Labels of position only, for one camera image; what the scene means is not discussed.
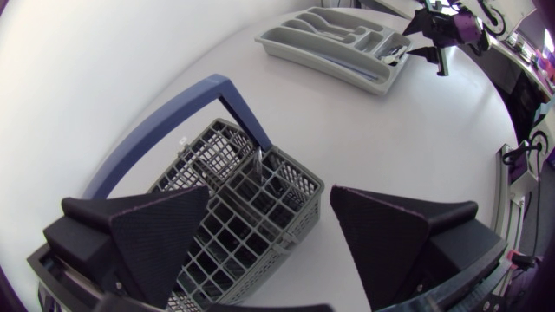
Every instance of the blue metal frame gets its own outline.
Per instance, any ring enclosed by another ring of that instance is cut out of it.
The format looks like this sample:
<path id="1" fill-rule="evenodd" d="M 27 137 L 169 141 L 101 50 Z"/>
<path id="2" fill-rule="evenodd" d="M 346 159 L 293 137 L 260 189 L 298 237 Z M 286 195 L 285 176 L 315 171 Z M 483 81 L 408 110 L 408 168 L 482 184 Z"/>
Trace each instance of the blue metal frame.
<path id="1" fill-rule="evenodd" d="M 181 122 L 214 100 L 225 108 L 263 151 L 271 142 L 229 78 L 211 75 L 181 92 L 141 122 L 108 156 L 83 198 L 106 198 L 129 169 Z"/>

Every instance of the white table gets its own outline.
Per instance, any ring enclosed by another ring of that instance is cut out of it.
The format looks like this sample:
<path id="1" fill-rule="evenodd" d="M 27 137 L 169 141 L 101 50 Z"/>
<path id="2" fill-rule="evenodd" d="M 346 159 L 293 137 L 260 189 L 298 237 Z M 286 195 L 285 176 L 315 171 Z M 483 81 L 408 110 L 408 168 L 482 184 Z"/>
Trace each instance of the white table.
<path id="1" fill-rule="evenodd" d="M 342 9 L 402 31 L 408 20 Z M 164 90 L 133 129 L 178 92 L 213 73 L 232 79 L 273 143 L 326 184 L 321 220 L 291 257 L 245 305 L 327 302 L 337 311 L 368 311 L 362 284 L 329 204 L 330 188 L 347 185 L 433 201 L 476 201 L 489 225 L 495 153 L 516 146 L 505 105 L 486 75 L 459 49 L 449 49 L 451 75 L 409 58 L 388 94 L 371 95 L 313 69 L 268 56 L 253 38 L 286 18 L 248 27 L 198 59 Z M 415 46 L 429 45 L 421 35 Z M 112 196 L 144 192 L 167 168 L 185 135 L 196 137 L 217 117 L 216 103 L 170 133 L 127 174 Z"/>

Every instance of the purple object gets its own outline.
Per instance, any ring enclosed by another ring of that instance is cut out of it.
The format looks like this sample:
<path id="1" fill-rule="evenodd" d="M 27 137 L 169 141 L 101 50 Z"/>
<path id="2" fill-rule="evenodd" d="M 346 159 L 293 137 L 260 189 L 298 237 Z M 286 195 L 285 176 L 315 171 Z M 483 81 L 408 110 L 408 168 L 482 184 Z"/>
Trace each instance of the purple object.
<path id="1" fill-rule="evenodd" d="M 546 161 L 552 169 L 555 169 L 555 150 L 552 151 Z"/>
<path id="2" fill-rule="evenodd" d="M 481 30 L 476 17 L 470 13 L 453 16 L 454 25 L 459 31 L 460 40 L 464 43 L 476 42 L 481 37 Z"/>
<path id="3" fill-rule="evenodd" d="M 509 178 L 511 179 L 511 183 L 522 177 L 522 175 L 528 170 L 526 155 L 526 153 L 520 155 L 520 157 L 514 160 L 514 165 L 509 169 Z"/>

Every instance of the black cable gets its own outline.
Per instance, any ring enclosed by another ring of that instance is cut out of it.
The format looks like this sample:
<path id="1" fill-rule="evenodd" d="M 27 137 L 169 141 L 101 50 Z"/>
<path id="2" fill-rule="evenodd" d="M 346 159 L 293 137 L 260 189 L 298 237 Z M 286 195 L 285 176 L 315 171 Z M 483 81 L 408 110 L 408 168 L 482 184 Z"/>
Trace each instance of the black cable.
<path id="1" fill-rule="evenodd" d="M 456 9 L 454 7 L 454 3 L 450 3 L 449 6 L 451 7 L 451 9 L 453 9 L 455 12 L 459 13 L 460 12 L 460 8 Z"/>
<path id="2" fill-rule="evenodd" d="M 533 256 L 536 256 L 536 247 L 538 247 L 538 232 L 539 232 L 539 199 L 541 194 L 541 184 L 539 178 L 539 152 L 536 153 L 536 168 L 538 171 L 538 204 L 536 205 L 536 237 L 534 238 L 534 251 L 532 253 Z"/>
<path id="3" fill-rule="evenodd" d="M 500 18 L 501 22 L 503 22 L 503 28 L 502 28 L 501 31 L 498 32 L 498 33 L 493 32 L 493 30 L 489 29 L 489 27 L 487 27 L 485 24 L 484 24 L 484 28 L 485 28 L 486 31 L 487 31 L 488 33 L 490 33 L 490 35 L 492 35 L 492 36 L 501 36 L 501 35 L 503 35 L 503 33 L 505 33 L 505 30 L 506 30 L 505 18 L 503 18 L 503 16 L 501 15 L 501 13 L 500 13 L 498 10 L 493 9 L 493 8 L 492 8 L 492 10 L 494 10 L 495 12 L 497 12 L 497 14 L 499 15 L 499 18 Z M 494 18 L 493 21 L 492 21 L 492 23 L 493 23 L 494 25 L 497 25 L 497 23 L 494 23 L 494 22 L 496 22 L 496 21 L 497 21 L 497 19 Z"/>
<path id="4" fill-rule="evenodd" d="M 532 203 L 532 191 L 528 192 L 528 204 L 526 204 L 526 209 L 524 210 L 524 217 L 523 220 L 526 220 L 526 214 L 530 210 L 530 204 Z"/>
<path id="5" fill-rule="evenodd" d="M 482 51 L 480 51 L 480 49 L 478 49 L 477 47 L 474 47 L 472 43 L 469 43 L 468 46 L 470 47 L 470 49 L 472 49 L 476 56 L 482 56 Z"/>
<path id="6" fill-rule="evenodd" d="M 540 151 L 542 148 L 541 144 L 538 143 L 535 146 L 523 146 L 523 147 L 519 147 L 517 149 L 515 149 L 514 151 L 511 151 L 509 153 L 506 153 L 505 155 L 503 155 L 503 164 L 508 165 L 508 166 L 512 166 L 515 164 L 516 160 L 522 156 L 523 153 L 526 152 L 530 152 L 530 151 Z"/>

